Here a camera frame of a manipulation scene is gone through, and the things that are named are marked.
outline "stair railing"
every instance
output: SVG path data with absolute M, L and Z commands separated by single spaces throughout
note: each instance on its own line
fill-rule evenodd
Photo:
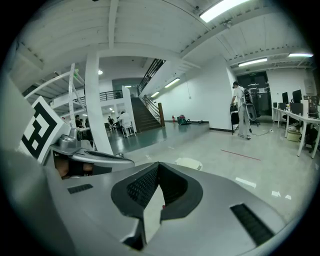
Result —
M 122 99 L 124 96 L 122 94 L 122 90 L 112 90 L 112 91 L 105 91 L 100 92 L 100 101 L 109 101 L 109 100 L 116 100 L 116 99 Z M 80 97 L 80 101 L 83 105 L 86 105 L 86 97 Z
M 141 80 L 140 84 L 137 86 L 138 90 L 138 96 L 140 93 L 144 90 L 144 88 L 147 86 L 151 78 L 157 73 L 157 71 L 161 68 L 161 66 L 165 63 L 166 61 L 163 59 L 157 59 L 155 58 L 153 62 L 151 63 L 150 67 L 146 71 L 143 79 Z
M 162 127 L 165 127 L 166 125 L 161 102 L 159 102 L 158 106 L 156 106 L 149 98 L 147 98 L 147 95 L 144 95 L 143 100 L 150 113 L 155 117 L 155 119 L 157 119 Z

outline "balcony railing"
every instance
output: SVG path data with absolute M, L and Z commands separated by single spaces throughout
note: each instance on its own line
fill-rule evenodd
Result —
M 154 61 L 152 62 L 151 66 L 145 73 L 143 79 L 141 80 L 140 84 L 138 85 L 138 95 L 143 91 L 143 89 L 147 86 L 151 78 L 157 73 L 157 71 L 161 68 L 161 66 L 165 63 L 166 61 L 163 59 L 157 59 L 155 58 Z
M 116 99 L 122 99 L 124 96 L 122 94 L 122 90 L 112 90 L 112 91 L 105 91 L 100 93 L 100 101 L 110 101 Z M 86 105 L 86 97 L 80 97 L 80 101 L 83 105 Z

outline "wall light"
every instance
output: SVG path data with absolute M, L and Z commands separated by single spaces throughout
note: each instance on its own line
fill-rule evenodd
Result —
M 158 95 L 158 91 L 155 93 L 155 94 L 153 94 L 152 96 L 151 96 L 151 98 L 153 98 L 153 97 L 156 97 L 157 95 Z
M 168 83 L 164 88 L 168 88 L 169 86 L 172 86 L 173 84 L 175 84 L 175 83 L 178 82 L 179 80 L 180 80 L 180 78 L 174 79 L 172 82 Z
M 307 57 L 310 58 L 312 57 L 312 53 L 290 53 L 288 57 Z
M 255 63 L 259 63 L 259 62 L 266 62 L 267 60 L 268 60 L 267 58 L 251 60 L 251 61 L 247 61 L 247 62 L 241 63 L 238 66 L 242 67 L 242 66 L 251 65 L 251 64 L 255 64 Z
M 229 9 L 247 1 L 249 0 L 223 0 L 211 7 L 209 10 L 205 11 L 203 14 L 201 14 L 200 18 L 203 19 L 205 22 L 209 22 L 215 17 L 219 16 L 220 14 L 223 14 L 224 12 L 228 11 Z

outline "box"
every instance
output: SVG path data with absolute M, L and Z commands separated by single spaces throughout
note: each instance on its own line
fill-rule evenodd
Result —
M 287 140 L 292 142 L 298 142 L 300 138 L 300 132 L 288 130 Z

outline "ceiling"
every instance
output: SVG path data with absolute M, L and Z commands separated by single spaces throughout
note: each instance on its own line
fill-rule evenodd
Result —
M 272 1 L 250 0 L 204 22 L 200 14 L 219 1 L 50 1 L 18 36 L 10 76 L 21 91 L 71 63 L 83 76 L 88 47 L 94 44 L 101 57 L 101 79 L 143 77 L 154 58 L 167 61 L 164 80 L 199 69 L 215 56 L 223 56 L 236 75 L 315 67 L 312 58 L 288 58 L 289 53 L 309 48 Z M 268 62 L 238 67 L 262 57 Z
M 143 78 L 154 59 L 136 56 L 103 57 L 99 59 L 99 80 L 115 80 L 123 78 Z M 86 76 L 86 62 L 76 64 L 81 77 Z

